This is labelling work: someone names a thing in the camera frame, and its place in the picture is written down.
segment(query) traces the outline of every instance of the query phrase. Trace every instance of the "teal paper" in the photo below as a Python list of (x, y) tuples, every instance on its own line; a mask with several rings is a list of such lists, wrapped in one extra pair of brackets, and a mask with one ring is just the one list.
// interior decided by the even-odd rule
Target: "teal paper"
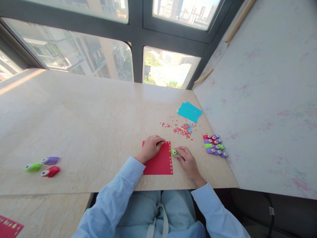
[(183, 102), (182, 106), (178, 109), (177, 114), (185, 117), (186, 119), (194, 123), (197, 123), (197, 120), (202, 114), (202, 111), (189, 102)]

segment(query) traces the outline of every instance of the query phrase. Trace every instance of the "shirt sleeve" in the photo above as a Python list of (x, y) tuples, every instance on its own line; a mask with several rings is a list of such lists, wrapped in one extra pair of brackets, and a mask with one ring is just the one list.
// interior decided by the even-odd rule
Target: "shirt sleeve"
[(250, 237), (237, 218), (222, 205), (209, 183), (192, 191), (192, 196), (206, 218), (211, 237)]
[(93, 207), (85, 211), (73, 237), (114, 237), (144, 169), (143, 164), (129, 157), (120, 172), (99, 192)]

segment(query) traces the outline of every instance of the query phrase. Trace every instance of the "red cardstock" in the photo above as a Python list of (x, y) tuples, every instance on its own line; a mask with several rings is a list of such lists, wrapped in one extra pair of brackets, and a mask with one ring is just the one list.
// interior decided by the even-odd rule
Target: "red cardstock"
[(171, 142), (166, 141), (156, 156), (151, 158), (144, 164), (145, 170), (143, 175), (172, 175), (172, 155), (171, 155)]
[(0, 215), (0, 237), (15, 238), (24, 225)]

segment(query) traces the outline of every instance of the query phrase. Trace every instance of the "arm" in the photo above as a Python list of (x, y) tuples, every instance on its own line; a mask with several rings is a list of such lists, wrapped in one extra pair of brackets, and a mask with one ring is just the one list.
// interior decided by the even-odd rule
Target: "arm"
[(144, 169), (144, 163), (154, 157), (165, 139), (149, 136), (141, 152), (129, 157), (114, 179), (99, 192), (96, 203), (87, 209), (73, 237), (114, 237), (134, 187)]
[(200, 175), (195, 158), (185, 146), (174, 148), (183, 170), (193, 181), (192, 191), (199, 210), (206, 218), (207, 230), (211, 237), (250, 237), (242, 224), (222, 205), (211, 185)]
[(222, 205), (209, 183), (192, 191), (192, 196), (206, 218), (211, 237), (250, 237), (237, 218)]

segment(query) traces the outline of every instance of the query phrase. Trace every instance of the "wooden tabletop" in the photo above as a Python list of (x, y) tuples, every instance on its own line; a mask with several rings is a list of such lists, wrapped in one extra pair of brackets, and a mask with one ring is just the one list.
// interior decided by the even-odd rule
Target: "wooden tabletop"
[(22, 225), (18, 237), (71, 237), (89, 193), (0, 196), (0, 214)]
[[(238, 187), (226, 160), (203, 147), (202, 134), (212, 134), (204, 114), (190, 138), (174, 132), (188, 123), (176, 112), (186, 101), (200, 108), (189, 90), (42, 69), (2, 82), (0, 195), (99, 192), (152, 134), (187, 146), (214, 188)], [(48, 166), (24, 172), (48, 156), (61, 157), (55, 177), (41, 177)], [(172, 164), (173, 175), (142, 176), (135, 190), (194, 188)]]

